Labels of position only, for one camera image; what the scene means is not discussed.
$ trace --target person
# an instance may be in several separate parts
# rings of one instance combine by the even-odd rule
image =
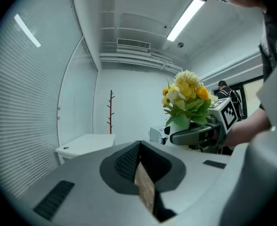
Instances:
[[[246,8],[257,7],[263,12],[263,35],[259,45],[263,61],[264,81],[277,66],[277,0],[221,0]],[[250,142],[258,133],[271,127],[264,108],[260,105],[250,117],[237,122],[228,133],[224,146],[234,147]]]
[[[236,110],[236,114],[238,116],[238,120],[242,120],[243,117],[243,107],[242,100],[237,91],[232,90],[225,81],[219,81],[218,83],[219,92],[216,94],[218,99],[228,98],[230,97],[234,108]]]

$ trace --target person's arm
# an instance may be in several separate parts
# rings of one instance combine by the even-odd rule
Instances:
[[[236,146],[241,143],[250,142],[258,133],[268,130],[271,127],[266,112],[257,109],[244,121],[237,122],[227,135],[224,146]]]

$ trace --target air vent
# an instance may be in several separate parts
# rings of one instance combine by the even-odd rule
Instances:
[[[127,48],[148,52],[151,44],[137,40],[118,39],[116,45],[118,48]]]
[[[44,199],[34,208],[34,212],[47,220],[51,220],[64,199],[70,193],[74,183],[60,181]]]

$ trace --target fluorescent ceiling light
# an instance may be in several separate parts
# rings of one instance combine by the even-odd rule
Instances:
[[[15,15],[14,19],[18,23],[18,25],[21,27],[21,29],[25,32],[25,34],[29,37],[29,39],[37,46],[40,47],[41,44],[36,40],[34,35],[32,35],[31,31],[25,26],[24,22],[21,20],[20,16],[18,14]]]
[[[169,33],[167,40],[173,42],[204,3],[205,2],[201,0],[193,0],[191,4],[187,7],[186,11],[182,14],[180,19],[177,21],[172,31]]]

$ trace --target small white box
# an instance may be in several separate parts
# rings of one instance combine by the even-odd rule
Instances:
[[[208,112],[210,115],[215,116],[215,118],[223,124],[226,134],[238,121],[236,110],[230,98],[215,101],[215,103],[210,106]]]

